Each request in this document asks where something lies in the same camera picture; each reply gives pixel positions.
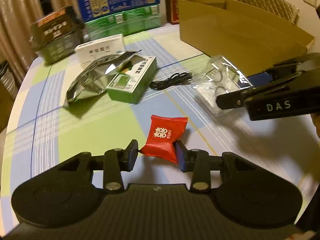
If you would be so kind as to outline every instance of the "green box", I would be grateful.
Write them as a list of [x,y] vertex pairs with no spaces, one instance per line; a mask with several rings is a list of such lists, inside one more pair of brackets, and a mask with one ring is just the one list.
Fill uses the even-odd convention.
[[107,87],[112,100],[137,104],[157,70],[156,57],[134,56]]
[[123,33],[124,36],[161,27],[159,5],[145,6],[86,23],[90,40]]

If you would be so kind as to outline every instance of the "wicker chair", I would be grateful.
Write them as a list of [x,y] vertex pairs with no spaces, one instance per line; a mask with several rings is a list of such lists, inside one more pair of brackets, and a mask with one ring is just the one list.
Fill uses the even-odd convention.
[[299,17],[299,9],[286,0],[238,0],[274,13],[293,24],[296,24]]

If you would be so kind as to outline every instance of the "black cable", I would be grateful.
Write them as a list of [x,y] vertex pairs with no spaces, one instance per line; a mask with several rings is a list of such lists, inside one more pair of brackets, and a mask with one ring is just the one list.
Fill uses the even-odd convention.
[[192,79],[192,73],[175,73],[170,78],[163,81],[154,81],[150,83],[150,88],[153,90],[164,90],[171,86],[181,85]]

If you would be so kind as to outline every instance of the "plaid tablecloth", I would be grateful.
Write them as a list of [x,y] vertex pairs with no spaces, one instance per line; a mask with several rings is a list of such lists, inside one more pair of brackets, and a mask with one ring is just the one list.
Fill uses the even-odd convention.
[[[166,25],[125,38],[126,49],[142,49],[141,55],[156,56],[155,79],[176,72],[199,73],[208,57],[182,42],[179,26]],[[15,101],[4,149],[1,181],[0,234],[12,230],[18,221],[10,199],[26,180],[80,152],[103,155],[113,148],[126,148],[137,139],[145,144],[151,115],[189,118],[182,138],[187,148],[200,148],[211,155],[231,151],[278,174],[299,187],[303,210],[319,181],[318,138],[309,116],[251,122],[244,109],[215,118],[195,99],[192,85],[165,91],[148,89],[137,105],[111,101],[108,94],[77,102],[71,111],[62,108],[66,91],[82,71],[75,55],[52,66],[37,58]],[[165,160],[139,155],[128,183],[186,183],[190,175]],[[220,185],[219,172],[212,172],[212,187]],[[102,172],[93,184],[102,187]]]

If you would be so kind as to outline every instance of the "red candy wrapper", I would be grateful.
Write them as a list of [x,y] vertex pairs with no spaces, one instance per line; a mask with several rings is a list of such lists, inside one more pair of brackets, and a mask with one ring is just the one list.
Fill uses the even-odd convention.
[[177,157],[172,143],[184,133],[187,123],[187,117],[151,116],[151,127],[147,143],[140,152],[147,156],[160,157],[177,164]]

